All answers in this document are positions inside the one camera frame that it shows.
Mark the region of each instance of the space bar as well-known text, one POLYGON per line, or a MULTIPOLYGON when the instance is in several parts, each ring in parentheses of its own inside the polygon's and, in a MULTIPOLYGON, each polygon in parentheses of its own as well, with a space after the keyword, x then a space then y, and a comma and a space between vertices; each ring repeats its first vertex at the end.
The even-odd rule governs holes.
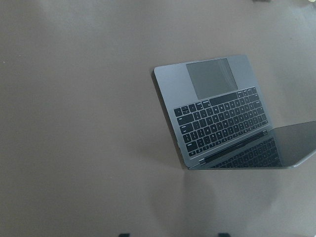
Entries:
POLYGON ((214 105, 223 104, 223 103, 235 100, 235 99, 237 99, 237 94, 234 92, 234 93, 231 93, 228 95, 223 95, 220 97, 210 99, 209 101, 211 102, 211 105, 214 106, 214 105))

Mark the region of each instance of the laptop keyboard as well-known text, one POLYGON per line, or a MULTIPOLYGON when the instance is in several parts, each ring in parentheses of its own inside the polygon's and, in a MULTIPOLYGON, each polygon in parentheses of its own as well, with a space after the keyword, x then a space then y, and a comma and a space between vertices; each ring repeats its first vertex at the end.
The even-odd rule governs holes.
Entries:
POLYGON ((280 167, 276 144, 270 138, 212 168, 280 167))
POLYGON ((268 124, 255 87, 174 109, 189 156, 268 124))

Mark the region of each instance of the gray laptop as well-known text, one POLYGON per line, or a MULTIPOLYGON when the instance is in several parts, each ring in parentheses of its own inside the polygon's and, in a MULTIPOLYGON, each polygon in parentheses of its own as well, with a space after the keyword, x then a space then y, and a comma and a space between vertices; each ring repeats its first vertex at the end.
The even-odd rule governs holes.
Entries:
POLYGON ((189 169, 295 167, 315 150, 308 140, 315 139, 309 129, 315 123, 274 129, 245 55, 161 66, 154 73, 189 169), (288 152, 295 140, 305 143, 288 152))

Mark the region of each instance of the laptop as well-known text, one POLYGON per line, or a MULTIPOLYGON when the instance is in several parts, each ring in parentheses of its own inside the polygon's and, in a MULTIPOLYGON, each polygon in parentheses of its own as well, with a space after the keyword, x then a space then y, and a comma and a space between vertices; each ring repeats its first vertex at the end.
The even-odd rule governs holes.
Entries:
POLYGON ((314 151, 306 139, 311 124, 274 128, 246 55, 160 66, 154 74, 188 169, 295 167, 314 151), (306 143, 289 153, 293 131, 306 143))

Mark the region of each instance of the table surface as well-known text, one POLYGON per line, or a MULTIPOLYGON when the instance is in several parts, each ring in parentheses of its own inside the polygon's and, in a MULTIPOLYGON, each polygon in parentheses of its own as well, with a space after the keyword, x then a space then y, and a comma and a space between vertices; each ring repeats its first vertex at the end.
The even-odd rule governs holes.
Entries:
POLYGON ((154 67, 246 54, 276 126, 316 119, 307 0, 0 2, 0 235, 305 237, 316 160, 188 171, 154 67))

